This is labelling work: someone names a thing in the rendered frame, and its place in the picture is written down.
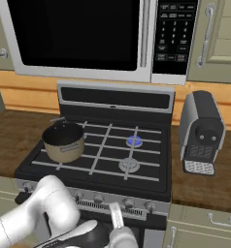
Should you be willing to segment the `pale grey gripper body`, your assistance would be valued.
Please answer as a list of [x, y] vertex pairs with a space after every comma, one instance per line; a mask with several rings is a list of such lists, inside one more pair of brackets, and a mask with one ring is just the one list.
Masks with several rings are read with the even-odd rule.
[[109, 204], [109, 208], [111, 211], [111, 217], [114, 228], [115, 229], [123, 228], [124, 227], [123, 216], [119, 204], [117, 202], [112, 202]]

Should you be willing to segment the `beige base cupboard door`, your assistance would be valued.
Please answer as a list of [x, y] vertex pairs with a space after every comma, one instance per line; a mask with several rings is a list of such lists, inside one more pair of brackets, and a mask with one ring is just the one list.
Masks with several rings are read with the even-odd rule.
[[[165, 233], [163, 248], [171, 241], [171, 227]], [[231, 248], [231, 237], [177, 228], [174, 248]]]

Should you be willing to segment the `beige drawer front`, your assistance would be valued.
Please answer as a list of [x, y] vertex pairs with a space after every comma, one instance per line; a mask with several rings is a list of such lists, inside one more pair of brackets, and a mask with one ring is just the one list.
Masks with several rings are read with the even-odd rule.
[[231, 213], [180, 204], [171, 204], [168, 220], [175, 224], [186, 225], [189, 228], [201, 229], [205, 233], [220, 234], [231, 237], [231, 228], [214, 225], [207, 214], [213, 214], [215, 222], [228, 223]]
[[0, 193], [17, 195], [19, 189], [16, 181], [10, 177], [0, 176]]

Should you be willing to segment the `black and silver stove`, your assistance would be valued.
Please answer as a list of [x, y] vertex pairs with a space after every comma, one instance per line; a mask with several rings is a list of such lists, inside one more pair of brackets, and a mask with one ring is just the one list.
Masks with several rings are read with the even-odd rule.
[[[61, 80], [57, 83], [61, 117], [84, 129], [84, 153], [76, 161], [57, 164], [38, 143], [15, 171], [17, 203], [33, 192], [23, 183], [56, 175], [74, 197], [83, 221], [96, 219], [109, 226], [109, 204], [118, 202], [124, 223], [139, 248], [162, 248], [171, 202], [170, 129], [175, 91], [169, 87]], [[128, 146], [139, 136], [140, 147]], [[102, 203], [94, 196], [101, 194]], [[126, 208], [123, 200], [135, 202]], [[145, 203], [156, 204], [149, 212]]]

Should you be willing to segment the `black and silver coffee machine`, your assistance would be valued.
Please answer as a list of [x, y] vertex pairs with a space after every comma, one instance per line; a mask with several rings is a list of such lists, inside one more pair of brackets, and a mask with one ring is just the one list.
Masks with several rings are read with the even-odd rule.
[[226, 126], [213, 94], [204, 90], [189, 93], [180, 121], [183, 171], [214, 176], [214, 162], [224, 143], [225, 133]]

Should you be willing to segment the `beige cooking pot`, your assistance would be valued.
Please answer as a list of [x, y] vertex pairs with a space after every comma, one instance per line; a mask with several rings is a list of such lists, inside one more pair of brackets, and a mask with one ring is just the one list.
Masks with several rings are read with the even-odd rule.
[[84, 152], [84, 129], [65, 117], [54, 118], [42, 134], [48, 156], [56, 163], [70, 163]]

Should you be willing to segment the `silver microwave oven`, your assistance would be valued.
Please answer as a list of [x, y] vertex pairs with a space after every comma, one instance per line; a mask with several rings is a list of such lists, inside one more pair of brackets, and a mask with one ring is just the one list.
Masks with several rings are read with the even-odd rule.
[[0, 0], [19, 75], [184, 84], [199, 0]]

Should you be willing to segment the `black glass microwave door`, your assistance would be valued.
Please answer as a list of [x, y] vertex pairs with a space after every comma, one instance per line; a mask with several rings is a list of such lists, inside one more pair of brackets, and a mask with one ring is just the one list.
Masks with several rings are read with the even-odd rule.
[[149, 82], [157, 0], [150, 0], [145, 68], [143, 6], [144, 0], [0, 0], [15, 72]]

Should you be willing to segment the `blue gas flame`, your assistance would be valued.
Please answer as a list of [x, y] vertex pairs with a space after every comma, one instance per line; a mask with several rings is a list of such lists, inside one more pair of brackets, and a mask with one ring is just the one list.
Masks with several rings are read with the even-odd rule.
[[143, 144], [142, 139], [139, 136], [130, 136], [126, 140], [128, 146], [140, 147]]

